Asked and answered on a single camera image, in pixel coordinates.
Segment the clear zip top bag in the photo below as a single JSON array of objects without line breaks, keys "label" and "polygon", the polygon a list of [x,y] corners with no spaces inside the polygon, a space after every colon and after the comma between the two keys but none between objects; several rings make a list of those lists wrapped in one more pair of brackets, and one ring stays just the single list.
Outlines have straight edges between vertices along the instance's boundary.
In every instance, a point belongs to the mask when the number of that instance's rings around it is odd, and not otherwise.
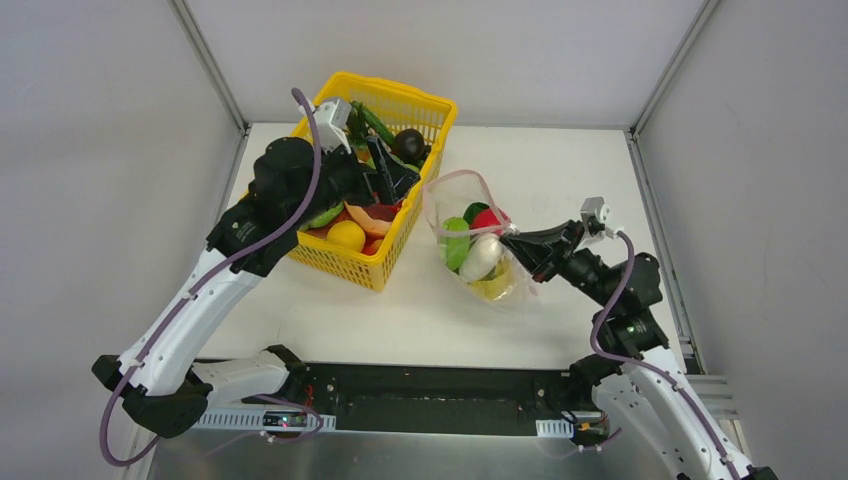
[{"label": "clear zip top bag", "polygon": [[477,171],[442,175],[422,187],[425,220],[440,261],[458,285],[482,302],[512,307],[537,295],[529,274],[501,243],[517,227]]}]

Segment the yellow napa cabbage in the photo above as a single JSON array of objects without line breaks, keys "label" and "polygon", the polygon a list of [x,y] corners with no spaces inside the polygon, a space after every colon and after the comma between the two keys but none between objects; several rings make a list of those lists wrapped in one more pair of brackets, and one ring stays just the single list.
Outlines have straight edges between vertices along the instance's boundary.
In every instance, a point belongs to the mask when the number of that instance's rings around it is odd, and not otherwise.
[{"label": "yellow napa cabbage", "polygon": [[472,291],[487,301],[500,301],[518,286],[514,268],[509,261],[500,261],[486,277],[469,284]]}]

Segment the green leaf vegetable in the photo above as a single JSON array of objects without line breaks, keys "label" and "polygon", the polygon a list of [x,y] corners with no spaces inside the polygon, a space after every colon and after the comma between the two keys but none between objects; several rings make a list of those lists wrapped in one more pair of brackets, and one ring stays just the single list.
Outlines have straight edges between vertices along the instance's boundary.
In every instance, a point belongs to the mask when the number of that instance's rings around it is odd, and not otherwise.
[{"label": "green leaf vegetable", "polygon": [[460,233],[460,236],[456,237],[441,236],[439,238],[442,261],[449,270],[458,272],[471,248],[471,236],[468,234],[470,226],[461,217],[450,217],[443,222],[442,228],[448,232]]}]

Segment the white radish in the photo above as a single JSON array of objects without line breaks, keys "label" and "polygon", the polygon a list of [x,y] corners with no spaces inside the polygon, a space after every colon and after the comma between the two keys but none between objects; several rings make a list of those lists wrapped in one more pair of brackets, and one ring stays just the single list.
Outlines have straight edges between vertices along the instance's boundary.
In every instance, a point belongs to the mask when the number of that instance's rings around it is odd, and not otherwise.
[{"label": "white radish", "polygon": [[471,283],[486,277],[504,255],[499,236],[492,233],[479,235],[459,269],[459,277]]}]

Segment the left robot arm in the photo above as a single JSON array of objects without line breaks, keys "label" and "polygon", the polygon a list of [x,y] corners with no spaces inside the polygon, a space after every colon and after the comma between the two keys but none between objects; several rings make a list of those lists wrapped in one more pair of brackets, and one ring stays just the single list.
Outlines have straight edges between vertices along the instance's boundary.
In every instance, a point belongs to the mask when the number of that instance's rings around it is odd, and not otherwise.
[{"label": "left robot arm", "polygon": [[254,163],[246,195],[207,237],[193,275],[142,338],[103,355],[96,378],[139,426],[162,438],[190,429],[207,409],[257,395],[281,404],[305,390],[301,361],[283,346],[253,357],[201,363],[202,347],[230,311],[298,244],[300,228],[343,203],[400,203],[419,174],[377,137],[370,163],[344,146],[316,147],[299,137],[271,142]]}]

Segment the green white bok choy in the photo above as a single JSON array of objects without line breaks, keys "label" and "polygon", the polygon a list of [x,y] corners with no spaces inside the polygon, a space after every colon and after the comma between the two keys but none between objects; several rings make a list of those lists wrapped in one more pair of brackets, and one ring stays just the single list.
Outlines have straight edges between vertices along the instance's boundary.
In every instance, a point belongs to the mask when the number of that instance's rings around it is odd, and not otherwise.
[{"label": "green white bok choy", "polygon": [[471,203],[463,213],[463,220],[471,226],[477,216],[489,209],[489,205],[484,202],[473,202]]}]

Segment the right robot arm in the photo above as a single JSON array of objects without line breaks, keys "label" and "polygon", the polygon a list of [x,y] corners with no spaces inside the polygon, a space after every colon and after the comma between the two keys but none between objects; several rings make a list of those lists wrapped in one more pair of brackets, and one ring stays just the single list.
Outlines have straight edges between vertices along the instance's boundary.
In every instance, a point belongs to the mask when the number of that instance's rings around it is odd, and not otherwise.
[{"label": "right robot arm", "polygon": [[594,218],[505,233],[500,242],[534,281],[559,276],[601,307],[592,319],[591,355],[570,368],[573,405],[599,407],[673,479],[775,478],[722,431],[681,371],[651,312],[662,298],[653,255]]}]

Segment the red apple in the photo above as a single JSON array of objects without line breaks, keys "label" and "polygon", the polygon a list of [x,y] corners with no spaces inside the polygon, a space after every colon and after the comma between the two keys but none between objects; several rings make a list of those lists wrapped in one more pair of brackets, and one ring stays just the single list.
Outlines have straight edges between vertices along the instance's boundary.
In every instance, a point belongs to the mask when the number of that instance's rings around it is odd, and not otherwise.
[{"label": "red apple", "polygon": [[470,224],[472,234],[492,233],[502,235],[510,226],[511,221],[502,210],[487,208],[480,211]]}]

